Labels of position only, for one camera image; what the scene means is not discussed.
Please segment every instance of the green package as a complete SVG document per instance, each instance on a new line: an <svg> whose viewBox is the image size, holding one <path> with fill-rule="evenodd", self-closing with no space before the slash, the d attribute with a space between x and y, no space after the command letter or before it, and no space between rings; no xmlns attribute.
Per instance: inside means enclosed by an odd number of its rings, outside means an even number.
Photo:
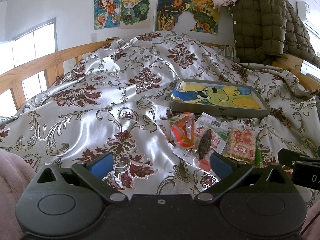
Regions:
<svg viewBox="0 0 320 240"><path fill-rule="evenodd" d="M263 162L262 162L262 154L261 154L261 147L260 147L260 141L257 137L256 140L256 167L257 168L263 168Z"/></svg>

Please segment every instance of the floral bedspread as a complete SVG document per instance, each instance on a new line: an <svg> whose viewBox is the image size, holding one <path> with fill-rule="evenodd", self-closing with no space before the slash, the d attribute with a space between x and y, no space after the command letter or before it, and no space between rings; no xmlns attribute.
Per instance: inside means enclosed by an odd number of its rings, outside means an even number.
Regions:
<svg viewBox="0 0 320 240"><path fill-rule="evenodd" d="M1 117L0 148L21 156L36 171L46 162L69 167L111 152L105 181L132 194L197 194L218 180L172 152L170 92L178 78L253 86L272 108L258 120L217 116L254 127L263 163L281 148L317 156L318 95L283 69L237 64L232 50L210 48L185 34L154 32L98 49L13 117ZM290 175L291 170L284 167ZM310 207L319 191L299 187Z"/></svg>

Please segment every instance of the electrical outlet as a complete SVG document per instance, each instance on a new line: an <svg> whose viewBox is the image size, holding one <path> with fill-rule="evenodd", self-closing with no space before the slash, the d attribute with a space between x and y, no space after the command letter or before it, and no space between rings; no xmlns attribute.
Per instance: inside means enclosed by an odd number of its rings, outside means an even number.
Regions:
<svg viewBox="0 0 320 240"><path fill-rule="evenodd" d="M96 33L91 33L90 38L91 38L91 42L97 42L98 40Z"/></svg>

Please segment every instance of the wooden headboard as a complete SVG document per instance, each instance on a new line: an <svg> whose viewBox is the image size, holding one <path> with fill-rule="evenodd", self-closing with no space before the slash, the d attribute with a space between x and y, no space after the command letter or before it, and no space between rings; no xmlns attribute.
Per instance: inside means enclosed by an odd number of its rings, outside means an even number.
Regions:
<svg viewBox="0 0 320 240"><path fill-rule="evenodd" d="M82 55L86 53L93 52L98 48L110 43L113 40L117 40L119 38L109 38L106 41L99 41L95 43L89 43L69 49L64 49L41 58L37 58L35 60L29 61L23 65L17 66L4 74L0 75L0 94L11 90L12 98L16 109L18 110L26 101L25 95L23 92L21 82L28 77L33 76L41 71L44 71L44 76L47 84L47 88L51 87L58 77L62 77L64 75L63 72L63 62L70 60L72 58L76 59L76 64L82 60ZM206 43L207 46L219 47L218 44ZM297 76L300 80L300 84L304 86L306 89L320 89L320 83L314 81L313 79L307 77L306 75L300 73L294 67L291 68L291 63L284 62L273 62L273 65L283 67L293 74Z"/></svg>

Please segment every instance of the quilted jacket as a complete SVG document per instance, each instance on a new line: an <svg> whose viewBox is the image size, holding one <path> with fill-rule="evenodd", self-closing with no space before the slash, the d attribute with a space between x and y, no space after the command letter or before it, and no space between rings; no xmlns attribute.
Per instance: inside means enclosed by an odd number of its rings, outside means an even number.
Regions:
<svg viewBox="0 0 320 240"><path fill-rule="evenodd" d="M309 34L287 0L238 0L233 20L236 55L241 62L270 63L286 52L320 68Z"/></svg>

